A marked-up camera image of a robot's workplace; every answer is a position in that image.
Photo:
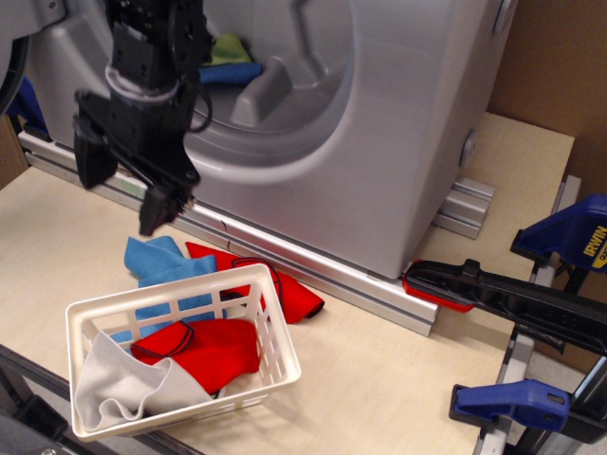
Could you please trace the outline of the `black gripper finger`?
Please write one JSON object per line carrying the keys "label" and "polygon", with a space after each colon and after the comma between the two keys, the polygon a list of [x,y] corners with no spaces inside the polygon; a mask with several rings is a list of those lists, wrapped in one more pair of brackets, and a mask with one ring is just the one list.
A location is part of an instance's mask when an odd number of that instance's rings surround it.
{"label": "black gripper finger", "polygon": [[75,135],[74,153],[81,183],[92,189],[113,176],[118,160],[100,136]]}
{"label": "black gripper finger", "polygon": [[149,188],[139,212],[139,234],[152,236],[164,224],[172,223],[182,210],[181,194],[177,189],[162,185]]}

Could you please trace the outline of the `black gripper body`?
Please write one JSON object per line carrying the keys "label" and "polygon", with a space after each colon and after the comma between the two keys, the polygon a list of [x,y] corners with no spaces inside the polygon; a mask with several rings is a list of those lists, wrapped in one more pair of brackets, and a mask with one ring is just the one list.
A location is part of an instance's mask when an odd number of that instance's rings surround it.
{"label": "black gripper body", "polygon": [[75,94],[75,135],[101,137],[109,152],[148,188],[175,188],[183,204],[193,199],[200,175],[185,152],[196,104],[195,85],[180,79],[162,92],[143,91],[111,70],[110,97],[89,90]]}

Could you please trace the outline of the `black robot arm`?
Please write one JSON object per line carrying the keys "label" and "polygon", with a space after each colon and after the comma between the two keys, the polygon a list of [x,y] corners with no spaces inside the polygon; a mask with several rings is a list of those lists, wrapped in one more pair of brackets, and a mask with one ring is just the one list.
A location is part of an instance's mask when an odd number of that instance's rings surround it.
{"label": "black robot arm", "polygon": [[73,119],[74,150],[83,186],[92,189],[125,168],[147,190],[139,232],[150,236],[193,201],[200,175],[184,137],[197,99],[209,96],[199,67],[210,61],[214,39],[200,1],[108,1],[113,50],[105,67],[110,96],[80,90]]}

